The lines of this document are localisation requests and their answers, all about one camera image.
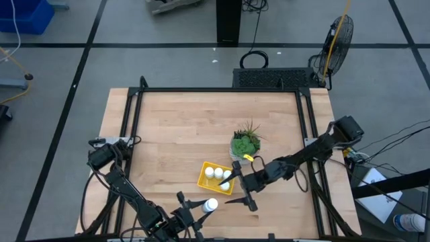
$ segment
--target black metal frame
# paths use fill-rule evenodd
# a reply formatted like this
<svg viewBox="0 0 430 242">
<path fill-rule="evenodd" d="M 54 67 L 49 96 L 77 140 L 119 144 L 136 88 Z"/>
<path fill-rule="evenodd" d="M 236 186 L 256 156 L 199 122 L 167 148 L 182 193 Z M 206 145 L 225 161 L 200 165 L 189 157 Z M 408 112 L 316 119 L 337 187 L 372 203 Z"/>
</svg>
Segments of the black metal frame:
<svg viewBox="0 0 430 242">
<path fill-rule="evenodd" d="M 126 128 L 127 128 L 127 123 L 128 123 L 128 119 L 130 116 L 131 103 L 132 103 L 132 99 L 135 95 L 137 95 L 137 102 L 136 102 L 136 109 L 134 111 L 134 119 L 133 119 L 133 123 L 132 123 L 131 137 L 136 136 L 143 93 L 144 92 L 175 92 L 175 91 L 178 91 L 178 92 L 256 92 L 256 93 L 258 93 L 258 92 L 277 92 L 277 93 L 282 92 L 282 93 L 294 93 L 294 95 L 296 96 L 298 117 L 299 117 L 299 122 L 300 122 L 300 129 L 302 132 L 302 140 L 303 140 L 303 144 L 304 144 L 304 139 L 308 138 L 308 134 L 306 131 L 306 123 L 305 123 L 305 119 L 304 119 L 304 112 L 303 112 L 303 106 L 302 106 L 302 100 L 301 100 L 301 95 L 303 95 L 306 98 L 306 106 L 307 106 L 308 114 L 309 114 L 309 118 L 310 118 L 310 126 L 312 129 L 312 135 L 315 138 L 318 136 L 318 132 L 316 130 L 316 120 L 314 117 L 312 102 L 310 99 L 310 91 L 309 91 L 309 88 L 307 88 L 307 87 L 288 88 L 288 89 L 271 88 L 271 87 L 269 87 L 269 88 L 148 87 L 148 85 L 146 84 L 146 81 L 144 80 L 143 77 L 140 78 L 140 87 L 129 87 L 129 89 L 128 89 L 128 95 L 127 95 L 126 106 L 125 106 L 124 116 L 123 116 L 122 125 L 121 125 L 120 136 L 126 136 Z M 131 162 L 132 162 L 132 157 L 129 158 L 128 160 L 126 160 L 126 162 L 125 162 L 124 171 L 126 173 L 126 177 L 128 177 L 130 175 Z M 323 185 L 322 188 L 324 190 L 325 195 L 328 198 L 330 198 L 329 186 L 328 186 L 327 175 L 325 173 L 324 165 L 320 164 L 320 163 L 318 163 L 318 164 L 319 164 L 319 170 L 320 170 L 319 171 L 320 172 L 320 180 L 321 180 L 321 184 Z M 315 176 L 312 161 L 309 161 L 307 166 L 308 166 L 309 177 Z M 311 185 L 315 185 L 315 184 L 312 184 L 312 182 L 316 183 L 316 179 L 310 179 L 310 182 L 311 182 Z M 115 196 L 115 195 L 109 193 L 108 199 L 111 198 L 112 196 Z M 316 195 L 316 193 L 314 191 L 312 191 L 312 200 L 313 200 L 313 206 L 314 206 L 314 211 L 315 211 L 315 219 L 316 219 L 316 225 L 317 225 L 317 230 L 318 230 L 318 236 L 322 237 L 325 235 L 323 219 L 322 219 L 323 216 L 321 214 L 320 202 L 319 202 L 318 196 Z M 115 227 L 114 227 L 115 228 L 114 234 L 116 234 L 118 236 L 121 233 L 122 217 L 123 217 L 123 213 L 124 213 L 124 205 L 125 205 L 124 199 L 120 198 L 120 203 L 118 204 L 118 213 L 117 213 L 117 217 L 116 217 L 116 221 L 115 221 Z M 336 224 L 335 224 L 331 214 L 330 213 L 327 213 L 327 214 L 328 214 L 329 222 L 330 222 L 331 235 L 337 236 Z M 108 227 L 109 227 L 109 221 L 110 221 L 110 216 L 108 216 L 103 223 L 102 230 L 101 230 L 102 234 L 108 233 L 107 231 L 108 231 Z"/>
</svg>

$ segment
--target plant pot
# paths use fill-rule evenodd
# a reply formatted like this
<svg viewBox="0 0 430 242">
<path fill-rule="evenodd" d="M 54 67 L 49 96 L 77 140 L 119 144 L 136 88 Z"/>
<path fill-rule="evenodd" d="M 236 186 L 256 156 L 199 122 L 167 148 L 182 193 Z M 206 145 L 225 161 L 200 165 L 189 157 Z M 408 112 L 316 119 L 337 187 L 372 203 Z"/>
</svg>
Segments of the plant pot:
<svg viewBox="0 0 430 242">
<path fill-rule="evenodd" d="M 248 159 L 243 158 L 243 157 L 239 157 L 239 156 L 237 156 L 237 155 L 233 154 L 232 144 L 233 144 L 233 137 L 232 137 L 232 138 L 231 138 L 231 140 L 230 140 L 230 150 L 229 150 L 230 158 L 231 158 L 233 161 L 239 161 L 239 163 L 240 163 L 241 165 L 248 165 L 248 164 L 250 164 L 251 162 L 250 162 Z M 250 155 L 250 156 L 252 156 L 252 157 L 254 157 L 256 154 L 258 154 L 258 152 L 259 152 L 259 150 L 257 150 L 257 152 L 255 152 L 255 153 L 253 153 L 253 154 L 249 154 L 249 155 Z"/>
</svg>

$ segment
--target wooden table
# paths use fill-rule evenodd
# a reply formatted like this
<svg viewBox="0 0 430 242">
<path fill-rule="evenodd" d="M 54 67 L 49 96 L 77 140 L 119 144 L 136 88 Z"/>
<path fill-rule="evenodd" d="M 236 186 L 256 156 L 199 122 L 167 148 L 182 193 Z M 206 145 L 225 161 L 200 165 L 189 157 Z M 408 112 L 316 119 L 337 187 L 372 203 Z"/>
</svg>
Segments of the wooden table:
<svg viewBox="0 0 430 242">
<path fill-rule="evenodd" d="M 100 136 L 119 135 L 126 94 L 127 89 L 111 89 Z M 311 89 L 311 96 L 318 133 L 322 134 L 333 119 L 329 96 L 326 89 Z M 302 103 L 310 134 L 304 98 Z M 218 209 L 205 221 L 202 229 L 207 238 L 267 238 L 268 233 L 275 233 L 279 239 L 318 238 L 312 195 L 301 192 L 294 179 L 280 179 L 262 192 L 253 193 L 259 207 L 257 212 L 249 211 L 242 204 L 224 204 L 227 200 L 243 196 L 237 179 L 231 196 L 197 186 L 204 161 L 231 166 L 228 148 L 233 131 L 251 119 L 254 124 L 261 125 L 258 133 L 265 139 L 261 141 L 260 155 L 266 162 L 303 148 L 293 93 L 144 93 L 137 131 L 142 142 L 134 148 L 130 181 L 146 199 L 167 212 L 179 206 L 176 199 L 178 191 L 190 200 L 218 199 Z M 335 151 L 333 158 L 341 161 L 342 154 Z M 301 168 L 307 176 L 306 165 Z M 345 168 L 329 161 L 325 168 L 333 205 L 349 226 L 361 233 Z M 244 174 L 250 172 L 249 166 L 243 167 Z M 298 178 L 304 184 L 301 173 L 298 173 Z M 107 194 L 108 191 L 96 179 L 91 181 L 84 209 L 86 226 L 98 215 Z M 325 233 L 330 234 L 322 203 L 321 210 Z M 110 232 L 114 230 L 116 212 L 115 207 Z M 126 204 L 122 230 L 132 226 L 135 214 Z M 202 211 L 194 209 L 193 215 L 199 218 Z"/>
</svg>

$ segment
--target blue container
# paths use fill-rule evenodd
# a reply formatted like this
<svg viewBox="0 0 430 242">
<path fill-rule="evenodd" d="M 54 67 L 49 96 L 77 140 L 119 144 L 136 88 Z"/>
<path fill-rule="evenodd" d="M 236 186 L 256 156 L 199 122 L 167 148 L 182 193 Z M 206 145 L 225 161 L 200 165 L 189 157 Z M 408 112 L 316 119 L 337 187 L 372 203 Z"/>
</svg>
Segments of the blue container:
<svg viewBox="0 0 430 242">
<path fill-rule="evenodd" d="M 42 34 L 54 16 L 46 0 L 13 0 L 20 34 Z M 0 32 L 15 33 L 11 0 L 0 0 Z"/>
</svg>

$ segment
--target yellow basket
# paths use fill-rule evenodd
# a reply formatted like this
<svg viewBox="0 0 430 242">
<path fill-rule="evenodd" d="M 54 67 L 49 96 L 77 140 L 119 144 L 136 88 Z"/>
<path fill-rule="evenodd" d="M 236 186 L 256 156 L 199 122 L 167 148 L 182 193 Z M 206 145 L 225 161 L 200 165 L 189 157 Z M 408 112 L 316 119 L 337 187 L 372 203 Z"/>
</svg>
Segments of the yellow basket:
<svg viewBox="0 0 430 242">
<path fill-rule="evenodd" d="M 233 192 L 234 179 L 229 181 L 230 189 L 228 189 L 227 191 L 223 191 L 218 185 L 222 181 L 221 179 L 216 179 L 215 177 L 208 179 L 206 177 L 206 175 L 204 174 L 204 171 L 207 167 L 212 167 L 214 169 L 221 168 L 223 171 L 227 171 L 227 170 L 232 171 L 232 168 L 205 161 L 203 163 L 202 170 L 200 171 L 200 176 L 199 176 L 199 180 L 197 181 L 197 185 L 201 188 L 206 188 L 214 192 L 220 192 L 222 194 L 231 195 Z"/>
</svg>

